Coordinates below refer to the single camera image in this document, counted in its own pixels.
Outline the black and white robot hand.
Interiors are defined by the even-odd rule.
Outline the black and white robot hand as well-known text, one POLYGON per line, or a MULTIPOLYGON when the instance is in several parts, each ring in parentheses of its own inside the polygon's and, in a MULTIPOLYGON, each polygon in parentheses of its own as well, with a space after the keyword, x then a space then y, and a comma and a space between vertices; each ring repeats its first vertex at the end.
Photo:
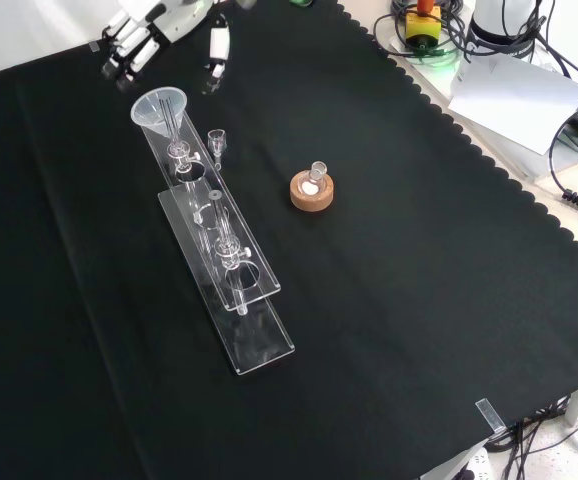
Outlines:
POLYGON ((231 49, 230 25, 218 1, 121 1, 120 10, 101 32, 108 57, 101 73, 121 91, 133 87, 168 47, 201 24, 210 25, 203 92, 222 82, 231 49))

